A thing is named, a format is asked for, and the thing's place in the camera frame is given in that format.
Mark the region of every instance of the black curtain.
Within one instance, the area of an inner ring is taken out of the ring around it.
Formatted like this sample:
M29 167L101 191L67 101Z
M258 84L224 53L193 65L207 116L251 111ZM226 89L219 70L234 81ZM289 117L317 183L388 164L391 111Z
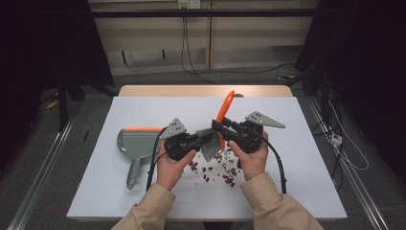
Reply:
M94 19L69 15L90 12L86 0L6 0L0 8L3 166L23 143L40 93L56 88L59 75L76 76L77 84L114 83Z
M330 53L326 70L368 140L406 182L406 20L403 1L354 1L357 8L343 44ZM315 27L323 22L314 21ZM322 39L317 30L309 39ZM306 68L320 51L304 47Z

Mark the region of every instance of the beige sleeve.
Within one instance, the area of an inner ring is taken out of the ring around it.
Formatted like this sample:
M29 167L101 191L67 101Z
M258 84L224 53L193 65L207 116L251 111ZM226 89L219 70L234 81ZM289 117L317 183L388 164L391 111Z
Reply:
M167 215L175 198L173 193L154 183L140 204L134 204L128 214L112 229L164 229Z
M323 229L320 223L290 195L280 195L269 173L240 186L254 211L255 229Z

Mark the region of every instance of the wall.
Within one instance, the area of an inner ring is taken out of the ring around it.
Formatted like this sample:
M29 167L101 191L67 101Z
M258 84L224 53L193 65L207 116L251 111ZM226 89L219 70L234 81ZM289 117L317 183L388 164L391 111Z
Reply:
M177 1L171 0L89 0L89 4L92 10L178 9ZM201 9L314 9L317 4L316 0L202 0ZM182 70L182 47L184 63L190 63L182 18L97 18L95 21L113 76ZM193 67L215 69L295 62L310 23L309 17L187 18Z

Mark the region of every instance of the hand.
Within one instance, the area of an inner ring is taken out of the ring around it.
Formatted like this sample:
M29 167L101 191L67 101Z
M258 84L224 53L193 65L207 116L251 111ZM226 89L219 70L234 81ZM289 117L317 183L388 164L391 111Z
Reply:
M262 132L262 136L268 140L268 133ZM229 141L229 147L238 157L244 178L246 181L265 173L266 158L268 157L268 146L262 141L258 150L253 153L245 153L234 141Z
M191 150L180 161L174 161L170 159L166 154L164 144L165 140L159 142L159 150L157 152L156 159L158 159L158 157L160 157L161 155L164 155L159 158L157 162L158 175L156 183L171 191L182 176L185 167L196 156L196 151Z

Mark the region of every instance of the white cable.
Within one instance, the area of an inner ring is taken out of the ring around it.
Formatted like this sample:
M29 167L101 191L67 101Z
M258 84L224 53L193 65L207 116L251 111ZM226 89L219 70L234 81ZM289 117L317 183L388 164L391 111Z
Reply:
M347 161L347 163L349 163L353 168L355 168L355 169L357 169L357 170L359 170L359 171L365 171L365 170L367 170L367 169L370 167L370 163L368 162L367 157L365 157L364 153L355 145L355 143L354 143L354 142L351 140L351 138L347 135L346 131L345 131L344 128L343 128L343 125L342 125L341 122L340 122L340 119L338 118L337 112L335 111L334 106L332 105L331 101L328 101L328 103L329 103L329 105L331 106L332 111L334 112L335 117L337 118L337 122L338 122L338 124L340 125L341 129L343 130L344 134L347 136L347 138L349 138L349 140L352 142L352 144L358 149L358 151L359 151L359 153L361 153L362 157L364 157L364 160L365 160L365 162L367 163L367 166L366 166L365 168L356 167L355 165L353 165L353 164L350 162L350 160L349 160L346 156L343 155L343 153L341 153L341 151L338 151L339 154L340 154L340 155L343 157L343 159L344 159L345 161Z

